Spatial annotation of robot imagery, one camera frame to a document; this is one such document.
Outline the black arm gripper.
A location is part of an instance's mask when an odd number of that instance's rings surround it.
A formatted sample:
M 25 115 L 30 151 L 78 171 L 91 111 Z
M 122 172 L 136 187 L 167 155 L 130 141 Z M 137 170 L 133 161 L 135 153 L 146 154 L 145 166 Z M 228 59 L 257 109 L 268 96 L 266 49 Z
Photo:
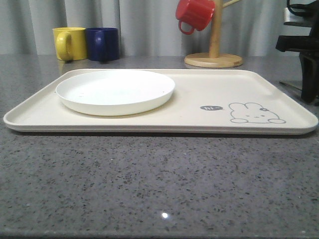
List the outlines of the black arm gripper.
M 300 52 L 302 67 L 301 98 L 311 103 L 319 95 L 319 2 L 291 3 L 286 1 L 284 9 L 284 25 L 309 27 L 308 35 L 280 35 L 276 49 L 281 52 Z

